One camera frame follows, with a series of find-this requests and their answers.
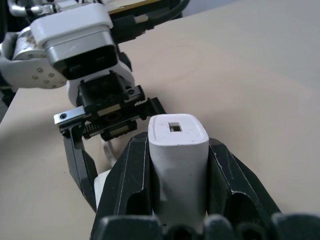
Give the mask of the tan wooden board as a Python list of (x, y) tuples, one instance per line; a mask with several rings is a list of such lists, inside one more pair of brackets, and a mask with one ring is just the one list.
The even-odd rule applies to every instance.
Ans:
[(135, 9), (148, 4), (156, 3), (160, 0), (101, 0), (106, 5), (109, 15)]

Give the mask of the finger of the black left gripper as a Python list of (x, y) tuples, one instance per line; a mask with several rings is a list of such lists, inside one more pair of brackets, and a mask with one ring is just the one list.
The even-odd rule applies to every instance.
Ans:
[(86, 152), (83, 143), (84, 126), (70, 124), (61, 126), (66, 159), (70, 175), (78, 186), (83, 197), (93, 209), (97, 211), (94, 180), (98, 176), (94, 159)]
[(148, 118), (156, 115), (166, 114), (160, 100), (157, 97), (148, 98), (134, 106), (134, 110), (140, 118)]

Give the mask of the white charger block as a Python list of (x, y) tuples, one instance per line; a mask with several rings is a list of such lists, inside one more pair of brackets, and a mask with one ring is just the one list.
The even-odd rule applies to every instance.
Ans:
[(160, 114), (148, 124), (155, 171), (153, 212), (164, 231), (187, 225), (203, 231), (206, 216), (209, 136), (191, 114)]

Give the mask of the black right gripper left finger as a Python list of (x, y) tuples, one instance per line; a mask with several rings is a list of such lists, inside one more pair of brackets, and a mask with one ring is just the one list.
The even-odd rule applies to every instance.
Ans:
[(161, 238), (153, 218), (148, 134), (130, 139), (106, 177), (96, 211), (93, 238)]

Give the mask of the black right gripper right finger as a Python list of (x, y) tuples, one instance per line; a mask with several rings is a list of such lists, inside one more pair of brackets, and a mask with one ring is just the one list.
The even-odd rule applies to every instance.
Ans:
[(270, 223), (280, 209), (259, 178), (227, 146), (209, 140), (206, 210), (230, 223)]

